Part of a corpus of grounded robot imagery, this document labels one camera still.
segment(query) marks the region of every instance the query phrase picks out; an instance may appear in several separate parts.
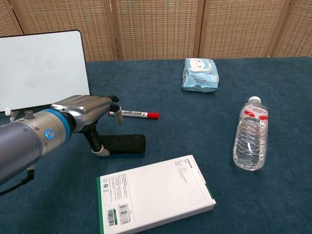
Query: wet wipes package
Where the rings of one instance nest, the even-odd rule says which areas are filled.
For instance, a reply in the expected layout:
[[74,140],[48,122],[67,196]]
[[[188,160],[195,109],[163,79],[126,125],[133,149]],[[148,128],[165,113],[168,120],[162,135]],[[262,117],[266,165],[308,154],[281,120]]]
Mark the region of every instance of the wet wipes package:
[[206,58],[187,58],[182,75],[182,88],[209,93],[218,89],[219,75],[215,62]]

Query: white box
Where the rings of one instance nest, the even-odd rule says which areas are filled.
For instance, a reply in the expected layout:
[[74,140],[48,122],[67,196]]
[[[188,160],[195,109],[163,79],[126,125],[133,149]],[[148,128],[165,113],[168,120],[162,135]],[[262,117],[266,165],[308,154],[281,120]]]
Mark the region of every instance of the white box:
[[97,178],[100,233],[132,234],[216,204],[192,155]]

